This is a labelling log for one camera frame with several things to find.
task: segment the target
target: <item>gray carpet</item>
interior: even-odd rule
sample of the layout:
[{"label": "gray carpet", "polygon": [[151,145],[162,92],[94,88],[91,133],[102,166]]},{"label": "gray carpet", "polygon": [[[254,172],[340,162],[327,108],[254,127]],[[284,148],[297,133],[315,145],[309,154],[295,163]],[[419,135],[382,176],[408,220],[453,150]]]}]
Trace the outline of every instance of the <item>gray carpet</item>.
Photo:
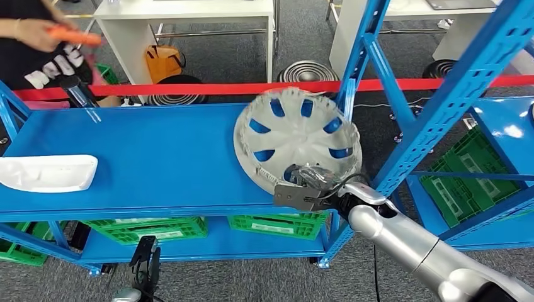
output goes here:
[{"label": "gray carpet", "polygon": [[[59,3],[72,13],[91,11],[88,0],[81,4]],[[274,75],[288,64],[304,59],[328,63],[334,26],[324,21],[324,0],[282,0],[280,53]],[[386,28],[430,28],[432,21],[390,22]],[[235,25],[192,25],[181,30],[235,28]],[[432,61],[439,35],[389,35],[380,42],[397,77],[419,77]],[[265,67],[260,36],[218,36],[174,39],[188,56],[187,74],[205,82],[263,81]],[[108,47],[96,52],[98,62],[113,67],[126,81]],[[371,68],[366,78],[375,77]],[[492,89],[495,95],[529,94],[527,89]],[[430,92],[407,92],[413,101]],[[212,98],[211,101],[243,101],[250,98]],[[379,92],[360,93],[357,103],[383,103]],[[358,108],[354,122],[361,133],[367,171],[374,175],[395,147],[398,128],[388,119],[387,108]],[[465,132],[458,124],[421,164],[428,166]],[[410,208],[405,190],[401,196]],[[468,252],[490,267],[534,285],[532,249]],[[307,259],[234,260],[212,262],[173,262],[161,266],[157,295],[169,301],[374,301],[372,245],[353,238],[326,271],[310,265]],[[115,276],[89,277],[87,271],[49,258],[43,267],[0,262],[0,301],[110,301],[113,294],[129,283],[125,265]],[[378,279],[382,301],[434,301],[427,289],[406,274],[384,253],[378,253]]]}]

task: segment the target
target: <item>black wire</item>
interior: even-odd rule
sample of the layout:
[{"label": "black wire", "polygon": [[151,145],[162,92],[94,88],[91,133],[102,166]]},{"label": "black wire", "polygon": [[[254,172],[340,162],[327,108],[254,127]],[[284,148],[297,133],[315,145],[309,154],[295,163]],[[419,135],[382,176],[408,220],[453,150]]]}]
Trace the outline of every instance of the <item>black wire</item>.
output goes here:
[{"label": "black wire", "polygon": [[115,276],[116,270],[117,270],[117,266],[115,266],[113,268],[113,272],[111,272],[111,276],[110,276],[110,279],[108,280],[108,284],[106,285],[106,289],[110,288],[111,280],[113,280],[113,277]]},{"label": "black wire", "polygon": [[378,290],[378,269],[377,269],[377,246],[373,245],[373,255],[375,263],[375,293],[377,294],[377,302],[380,302],[380,291]]},{"label": "black wire", "polygon": [[149,268],[149,262],[147,261],[147,282],[150,284],[150,268]]},{"label": "black wire", "polygon": [[304,198],[304,199],[305,200],[325,200],[325,199],[328,199],[328,198],[334,196],[334,194],[336,194],[339,191],[339,189],[341,189],[341,187],[343,187],[351,178],[356,177],[356,176],[360,176],[368,184],[371,183],[371,181],[369,180],[369,177],[367,177],[367,175],[365,175],[363,173],[352,173],[349,176],[345,177],[345,179],[343,179],[338,185],[336,185],[334,187],[334,189],[332,190],[332,192],[330,192],[330,194],[325,195],[323,197],[318,197],[318,198]]},{"label": "black wire", "polygon": [[149,292],[147,292],[146,290],[143,289],[143,286],[139,282],[139,273],[147,275],[147,282],[148,283],[150,283],[150,277],[149,277],[150,275],[148,274],[148,272],[140,272],[139,271],[140,265],[141,265],[141,263],[138,262],[137,263],[137,268],[135,269],[135,285],[137,285],[137,289],[139,291],[141,291],[141,293],[143,293],[145,296],[148,296],[149,298],[152,298],[153,300],[156,300],[156,301],[159,301],[159,302],[165,302],[160,297],[154,296],[153,294],[150,294]]}]

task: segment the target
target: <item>black shirt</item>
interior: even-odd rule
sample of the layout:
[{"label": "black shirt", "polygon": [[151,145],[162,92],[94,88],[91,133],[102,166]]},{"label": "black shirt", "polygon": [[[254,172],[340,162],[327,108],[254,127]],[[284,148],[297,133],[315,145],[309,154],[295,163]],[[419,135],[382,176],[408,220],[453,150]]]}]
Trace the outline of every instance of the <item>black shirt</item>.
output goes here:
[{"label": "black shirt", "polygon": [[[53,21],[41,0],[0,0],[0,18]],[[13,90],[57,87],[62,76],[73,74],[84,82],[93,81],[91,69],[72,45],[60,43],[47,53],[15,39],[0,38],[0,81]]]}]

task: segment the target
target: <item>white table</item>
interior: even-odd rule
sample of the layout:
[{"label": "white table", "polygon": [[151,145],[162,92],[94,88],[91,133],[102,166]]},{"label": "white table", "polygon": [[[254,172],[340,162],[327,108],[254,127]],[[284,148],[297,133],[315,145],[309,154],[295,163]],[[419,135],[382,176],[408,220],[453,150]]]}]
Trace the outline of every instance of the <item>white table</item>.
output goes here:
[{"label": "white table", "polygon": [[273,78],[273,0],[102,1],[94,13],[132,84],[151,84],[145,52],[155,45],[150,23],[262,23],[266,31],[267,82]]},{"label": "white table", "polygon": [[[338,76],[345,71],[366,0],[344,0],[330,51],[330,64]],[[425,0],[391,0],[385,21],[454,19],[433,54],[435,60],[458,60],[494,8],[433,10]]]}]

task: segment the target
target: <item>table leg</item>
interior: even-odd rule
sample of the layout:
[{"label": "table leg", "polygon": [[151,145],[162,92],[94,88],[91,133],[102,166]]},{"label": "table leg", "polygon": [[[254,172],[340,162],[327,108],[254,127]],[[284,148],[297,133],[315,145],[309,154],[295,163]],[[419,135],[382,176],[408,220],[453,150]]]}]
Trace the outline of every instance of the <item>table leg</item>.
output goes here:
[{"label": "table leg", "polygon": [[[157,27],[157,34],[161,34],[163,31],[163,23],[160,23]],[[156,43],[159,45],[159,37],[154,36],[154,39],[156,39]]]},{"label": "table leg", "polygon": [[[173,29],[171,30],[171,33],[176,33],[176,24],[173,24]],[[174,42],[174,37],[170,37],[169,38],[169,44],[168,45],[172,45]]]},{"label": "table leg", "polygon": [[273,81],[273,20],[274,19],[272,16],[267,19],[267,49],[265,51],[267,56],[267,83],[271,83]]},{"label": "table leg", "polygon": [[151,24],[149,24],[149,28],[151,29],[152,35],[154,36],[154,40],[156,41],[156,44],[159,45],[159,38],[156,38],[156,33],[154,33],[154,28]]},{"label": "table leg", "polygon": [[330,65],[341,78],[349,59],[360,22],[365,11],[366,1],[345,1],[339,12],[339,21],[336,25],[336,34],[330,49]]},{"label": "table leg", "polygon": [[275,55],[278,55],[278,42],[280,38],[280,0],[275,0]]},{"label": "table leg", "polygon": [[[150,72],[143,63],[147,47],[156,44],[148,20],[97,20],[132,84],[152,84]],[[146,97],[139,96],[145,103]]]},{"label": "table leg", "polygon": [[332,3],[334,3],[334,0],[330,0],[328,2],[328,8],[326,9],[326,21],[330,20],[330,12],[332,10]]},{"label": "table leg", "polygon": [[458,60],[486,23],[489,14],[458,15],[432,55],[435,60]]}]

